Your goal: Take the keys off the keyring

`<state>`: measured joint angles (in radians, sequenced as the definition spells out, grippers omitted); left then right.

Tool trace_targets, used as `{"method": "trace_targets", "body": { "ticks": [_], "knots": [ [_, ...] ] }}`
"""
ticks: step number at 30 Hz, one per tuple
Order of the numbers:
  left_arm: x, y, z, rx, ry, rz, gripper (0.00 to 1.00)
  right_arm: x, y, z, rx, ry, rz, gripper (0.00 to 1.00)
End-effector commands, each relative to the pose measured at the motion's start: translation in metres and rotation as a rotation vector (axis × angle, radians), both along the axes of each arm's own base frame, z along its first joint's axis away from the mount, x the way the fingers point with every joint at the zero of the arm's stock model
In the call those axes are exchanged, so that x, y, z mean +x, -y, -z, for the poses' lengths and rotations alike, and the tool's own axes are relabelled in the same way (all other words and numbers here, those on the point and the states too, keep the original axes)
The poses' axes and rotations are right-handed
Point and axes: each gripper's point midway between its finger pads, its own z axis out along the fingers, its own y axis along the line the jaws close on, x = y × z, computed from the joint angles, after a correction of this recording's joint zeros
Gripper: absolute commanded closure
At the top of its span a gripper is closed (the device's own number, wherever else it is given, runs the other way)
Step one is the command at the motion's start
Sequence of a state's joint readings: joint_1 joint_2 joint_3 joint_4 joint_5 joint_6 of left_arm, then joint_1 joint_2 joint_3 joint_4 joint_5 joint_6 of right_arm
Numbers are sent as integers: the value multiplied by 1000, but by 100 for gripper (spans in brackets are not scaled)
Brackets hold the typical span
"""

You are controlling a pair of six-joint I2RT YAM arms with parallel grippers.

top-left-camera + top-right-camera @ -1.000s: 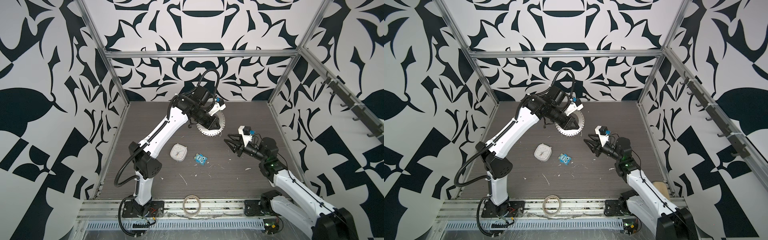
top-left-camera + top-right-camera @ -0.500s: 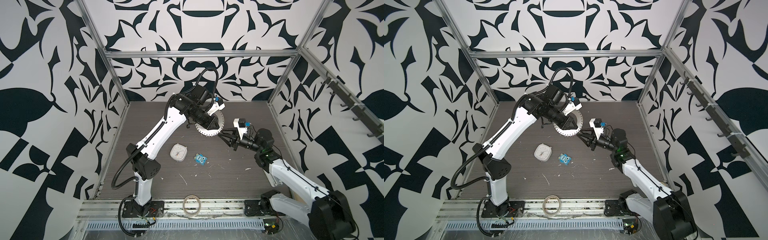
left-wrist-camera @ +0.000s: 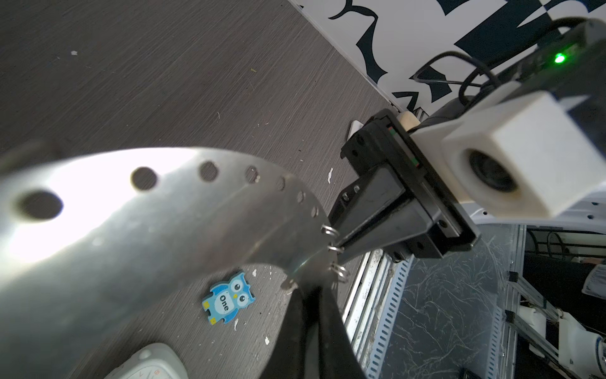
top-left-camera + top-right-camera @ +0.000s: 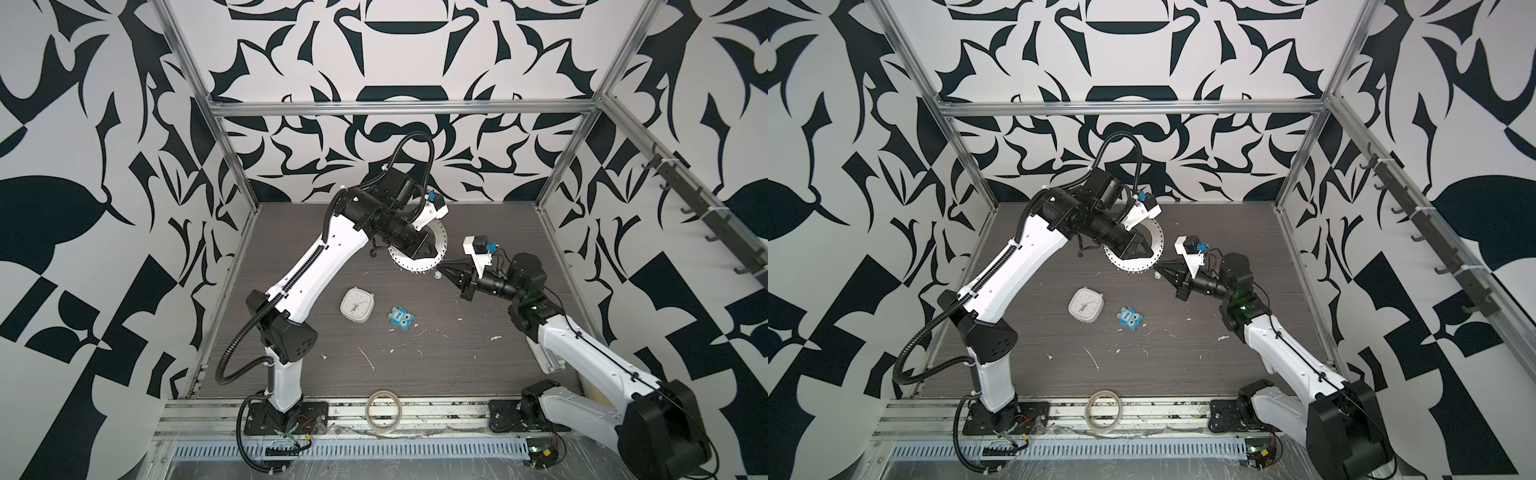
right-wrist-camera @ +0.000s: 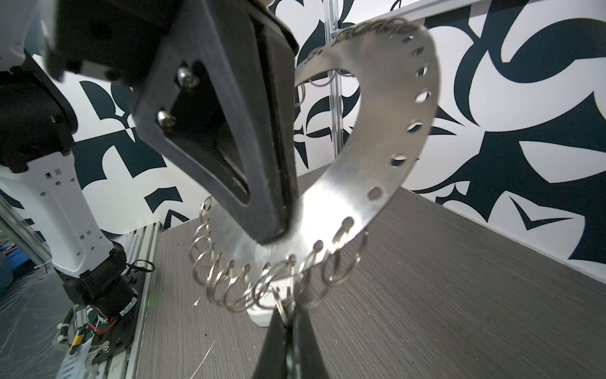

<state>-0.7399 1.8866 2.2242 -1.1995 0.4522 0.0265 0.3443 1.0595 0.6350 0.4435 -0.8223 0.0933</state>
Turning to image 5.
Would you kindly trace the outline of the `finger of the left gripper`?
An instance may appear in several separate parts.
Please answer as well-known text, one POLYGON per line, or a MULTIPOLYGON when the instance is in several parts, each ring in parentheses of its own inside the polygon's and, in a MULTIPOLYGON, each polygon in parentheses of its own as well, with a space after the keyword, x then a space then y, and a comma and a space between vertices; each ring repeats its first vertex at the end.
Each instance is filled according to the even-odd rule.
POLYGON ((259 1, 181 1, 135 88, 139 137, 259 243, 284 233, 296 197, 298 49, 259 1))

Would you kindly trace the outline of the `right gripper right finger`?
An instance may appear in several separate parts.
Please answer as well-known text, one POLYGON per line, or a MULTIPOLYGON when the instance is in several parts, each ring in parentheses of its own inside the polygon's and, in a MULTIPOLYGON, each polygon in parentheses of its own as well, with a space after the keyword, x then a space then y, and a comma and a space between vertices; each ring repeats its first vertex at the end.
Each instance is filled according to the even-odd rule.
POLYGON ((288 325, 288 377, 329 378, 309 312, 295 307, 288 325))

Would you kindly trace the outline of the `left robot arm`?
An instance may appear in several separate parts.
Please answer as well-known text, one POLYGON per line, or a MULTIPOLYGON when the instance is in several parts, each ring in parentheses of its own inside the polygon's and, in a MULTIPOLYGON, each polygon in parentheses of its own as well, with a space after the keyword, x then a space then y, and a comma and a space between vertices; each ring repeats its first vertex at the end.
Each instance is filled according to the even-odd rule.
POLYGON ((56 82, 132 88, 140 138, 268 243, 297 195, 298 50, 265 1, 2 2, 1 188, 33 214, 74 303, 113 321, 137 294, 78 184, 77 117, 56 82))

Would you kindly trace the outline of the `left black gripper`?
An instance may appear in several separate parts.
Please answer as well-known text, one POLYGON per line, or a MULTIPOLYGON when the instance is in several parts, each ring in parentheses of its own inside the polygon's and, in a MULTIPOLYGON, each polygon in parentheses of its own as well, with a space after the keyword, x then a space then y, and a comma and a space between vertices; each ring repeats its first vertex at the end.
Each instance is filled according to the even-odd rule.
POLYGON ((178 12, 180 1, 44 1, 44 65, 66 73, 140 85, 178 12))

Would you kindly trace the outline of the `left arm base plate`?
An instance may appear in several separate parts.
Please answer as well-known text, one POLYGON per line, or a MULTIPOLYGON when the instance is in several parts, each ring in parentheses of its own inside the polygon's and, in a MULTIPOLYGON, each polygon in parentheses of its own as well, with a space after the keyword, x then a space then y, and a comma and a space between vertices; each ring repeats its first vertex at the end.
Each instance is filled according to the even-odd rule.
POLYGON ((142 259, 126 265, 118 287, 129 288, 130 297, 121 299, 121 309, 111 306, 107 298, 96 304, 75 303, 57 326, 58 346, 67 348, 71 357, 87 352, 93 365, 105 363, 128 350, 135 340, 146 276, 155 270, 153 263, 142 259))

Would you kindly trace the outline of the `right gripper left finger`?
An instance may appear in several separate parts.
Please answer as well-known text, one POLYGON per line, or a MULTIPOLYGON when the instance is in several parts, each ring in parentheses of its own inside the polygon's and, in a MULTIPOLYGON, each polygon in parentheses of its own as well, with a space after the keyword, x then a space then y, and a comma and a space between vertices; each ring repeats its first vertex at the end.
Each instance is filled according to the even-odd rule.
POLYGON ((264 344, 252 374, 253 379, 287 379, 287 348, 289 327, 275 310, 265 336, 264 344))

